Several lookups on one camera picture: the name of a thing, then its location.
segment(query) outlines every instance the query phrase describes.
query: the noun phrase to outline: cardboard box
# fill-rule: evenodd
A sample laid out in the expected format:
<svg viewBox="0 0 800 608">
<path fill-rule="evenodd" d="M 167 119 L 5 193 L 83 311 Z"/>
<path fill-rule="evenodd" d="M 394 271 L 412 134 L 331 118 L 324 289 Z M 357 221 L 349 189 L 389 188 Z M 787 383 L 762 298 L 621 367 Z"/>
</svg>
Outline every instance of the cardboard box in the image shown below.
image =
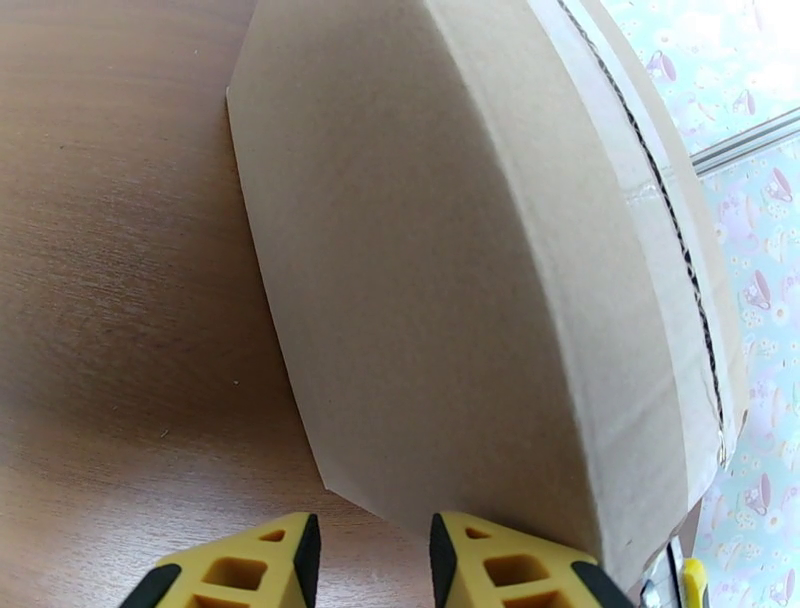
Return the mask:
<svg viewBox="0 0 800 608">
<path fill-rule="evenodd" d="M 597 0 L 261 0 L 228 103 L 325 484 L 630 587 L 747 389 L 700 185 Z"/>
</svg>

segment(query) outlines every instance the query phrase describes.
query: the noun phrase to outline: wood grain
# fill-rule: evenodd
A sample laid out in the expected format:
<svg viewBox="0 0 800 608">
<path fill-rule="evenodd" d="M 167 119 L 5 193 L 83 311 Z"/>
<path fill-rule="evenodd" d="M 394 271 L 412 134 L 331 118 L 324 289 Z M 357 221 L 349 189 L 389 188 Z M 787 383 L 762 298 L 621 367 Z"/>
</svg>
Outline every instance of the wood grain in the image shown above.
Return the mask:
<svg viewBox="0 0 800 608">
<path fill-rule="evenodd" d="M 116 606 L 292 510 L 319 606 L 432 604 L 425 548 L 323 490 L 224 93 L 253 0 L 0 0 L 0 606 Z"/>
</svg>

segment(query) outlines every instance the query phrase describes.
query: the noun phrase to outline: yellow object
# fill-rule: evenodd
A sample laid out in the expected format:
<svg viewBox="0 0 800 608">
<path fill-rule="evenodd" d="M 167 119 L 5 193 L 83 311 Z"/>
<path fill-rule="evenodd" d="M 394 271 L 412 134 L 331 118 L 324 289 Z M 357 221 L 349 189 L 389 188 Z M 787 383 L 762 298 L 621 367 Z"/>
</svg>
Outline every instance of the yellow object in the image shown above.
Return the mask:
<svg viewBox="0 0 800 608">
<path fill-rule="evenodd" d="M 631 606 L 594 558 L 465 515 L 434 516 L 436 608 Z"/>
<path fill-rule="evenodd" d="M 703 562 L 687 559 L 684 563 L 683 580 L 686 589 L 686 608 L 708 608 L 708 575 Z"/>
<path fill-rule="evenodd" d="M 316 515 L 294 513 L 158 562 L 120 608 L 306 608 L 316 600 Z"/>
</svg>

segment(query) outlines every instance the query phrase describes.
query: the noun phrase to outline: yellow plastic part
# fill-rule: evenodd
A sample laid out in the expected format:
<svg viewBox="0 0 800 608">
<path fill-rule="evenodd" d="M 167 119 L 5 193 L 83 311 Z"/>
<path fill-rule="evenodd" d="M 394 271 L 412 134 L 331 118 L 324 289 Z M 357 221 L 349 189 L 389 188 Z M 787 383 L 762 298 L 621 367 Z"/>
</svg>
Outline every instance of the yellow plastic part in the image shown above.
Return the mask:
<svg viewBox="0 0 800 608">
<path fill-rule="evenodd" d="M 686 591 L 686 608 L 708 607 L 708 575 L 699 559 L 684 562 L 683 580 Z"/>
<path fill-rule="evenodd" d="M 442 513 L 457 556 L 446 608 L 587 608 L 572 570 L 589 555 L 464 513 Z"/>
<path fill-rule="evenodd" d="M 181 574 L 158 608 L 306 608 L 294 556 L 308 513 L 169 555 Z"/>
</svg>

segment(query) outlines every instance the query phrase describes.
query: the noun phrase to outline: wooden surface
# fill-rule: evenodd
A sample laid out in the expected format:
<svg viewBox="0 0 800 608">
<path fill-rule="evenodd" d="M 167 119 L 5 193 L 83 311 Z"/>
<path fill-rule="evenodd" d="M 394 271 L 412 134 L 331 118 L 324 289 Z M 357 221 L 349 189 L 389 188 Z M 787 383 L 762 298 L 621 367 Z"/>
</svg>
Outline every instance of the wooden surface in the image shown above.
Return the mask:
<svg viewBox="0 0 800 608">
<path fill-rule="evenodd" d="M 0 606 L 117 606 L 292 510 L 319 606 L 428 606 L 424 544 L 326 493 L 224 93 L 252 0 L 0 0 Z"/>
</svg>

